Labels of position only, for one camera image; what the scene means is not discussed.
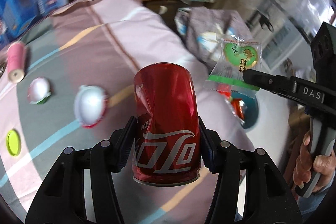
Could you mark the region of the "person's right hand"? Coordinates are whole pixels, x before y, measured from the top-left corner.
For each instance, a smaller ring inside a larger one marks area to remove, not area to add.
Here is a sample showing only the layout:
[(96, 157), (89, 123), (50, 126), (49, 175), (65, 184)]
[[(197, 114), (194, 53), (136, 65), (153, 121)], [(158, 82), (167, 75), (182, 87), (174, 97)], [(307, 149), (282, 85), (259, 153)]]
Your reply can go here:
[(311, 171), (319, 173), (321, 176), (313, 189), (313, 193), (319, 192), (325, 188), (333, 179), (335, 173), (335, 153), (330, 156), (318, 155), (312, 160), (308, 151), (310, 143), (310, 132), (308, 131), (304, 137), (300, 147), (299, 156), (295, 162), (293, 171), (293, 181), (296, 186), (302, 187), (303, 183), (308, 183), (311, 179)]

